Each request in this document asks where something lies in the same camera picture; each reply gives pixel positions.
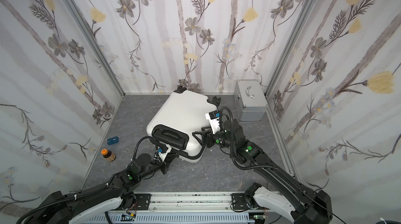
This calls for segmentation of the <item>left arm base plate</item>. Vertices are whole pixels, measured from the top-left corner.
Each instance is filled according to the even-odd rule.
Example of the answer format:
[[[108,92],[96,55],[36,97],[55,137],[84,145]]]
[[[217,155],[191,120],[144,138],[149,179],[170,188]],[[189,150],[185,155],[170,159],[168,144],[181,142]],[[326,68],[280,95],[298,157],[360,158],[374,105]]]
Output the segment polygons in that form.
[[[127,211],[148,210],[151,200],[151,194],[132,194],[123,200],[122,208]]]

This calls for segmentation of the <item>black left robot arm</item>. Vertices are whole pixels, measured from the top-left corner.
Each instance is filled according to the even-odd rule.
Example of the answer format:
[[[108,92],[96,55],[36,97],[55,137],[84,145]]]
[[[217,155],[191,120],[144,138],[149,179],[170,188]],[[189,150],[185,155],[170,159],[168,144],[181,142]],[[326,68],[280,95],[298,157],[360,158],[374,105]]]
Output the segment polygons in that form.
[[[156,156],[149,154],[134,156],[125,169],[113,174],[106,182],[84,191],[63,195],[60,191],[49,195],[37,208],[27,212],[18,220],[18,224],[68,224],[73,218],[91,208],[100,206],[110,200],[117,200],[111,209],[126,208],[134,204],[133,191],[141,181],[157,171],[167,173],[171,162],[178,154],[167,144],[162,144],[152,137],[156,147]]]

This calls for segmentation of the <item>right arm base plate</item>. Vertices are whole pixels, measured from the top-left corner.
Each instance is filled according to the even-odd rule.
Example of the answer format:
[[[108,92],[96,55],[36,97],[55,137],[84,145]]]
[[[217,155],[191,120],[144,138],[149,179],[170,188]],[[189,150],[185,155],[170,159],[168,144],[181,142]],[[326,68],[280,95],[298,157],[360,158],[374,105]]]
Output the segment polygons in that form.
[[[255,199],[245,193],[232,193],[231,194],[231,209],[234,211],[247,211],[247,210],[261,210],[263,207],[259,206]]]

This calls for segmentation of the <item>white hard-shell suitcase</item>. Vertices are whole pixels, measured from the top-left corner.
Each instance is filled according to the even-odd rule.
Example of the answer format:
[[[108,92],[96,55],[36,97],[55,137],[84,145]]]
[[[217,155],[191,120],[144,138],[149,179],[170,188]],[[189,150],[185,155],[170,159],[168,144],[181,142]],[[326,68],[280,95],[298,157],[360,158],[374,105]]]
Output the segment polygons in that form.
[[[199,144],[192,133],[212,131],[205,114],[218,110],[220,103],[220,97],[210,99],[178,86],[147,125],[147,134],[161,144],[169,144],[171,153],[178,154],[180,159],[196,163],[201,159],[205,147]]]

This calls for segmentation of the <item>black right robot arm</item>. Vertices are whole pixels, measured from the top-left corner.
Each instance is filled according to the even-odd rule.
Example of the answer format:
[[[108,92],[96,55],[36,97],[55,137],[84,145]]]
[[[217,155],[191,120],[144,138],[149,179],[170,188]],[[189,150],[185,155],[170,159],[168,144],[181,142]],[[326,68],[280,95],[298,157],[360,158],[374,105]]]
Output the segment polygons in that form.
[[[293,224],[328,224],[332,221],[332,202],[324,191],[314,191],[278,166],[256,143],[247,139],[239,122],[233,118],[227,107],[219,111],[227,120],[218,120],[219,131],[203,127],[193,132],[193,137],[208,144],[229,149],[229,158],[240,170],[253,170],[276,190],[269,191],[265,186],[253,183],[244,193],[249,208],[266,208],[289,220]]]

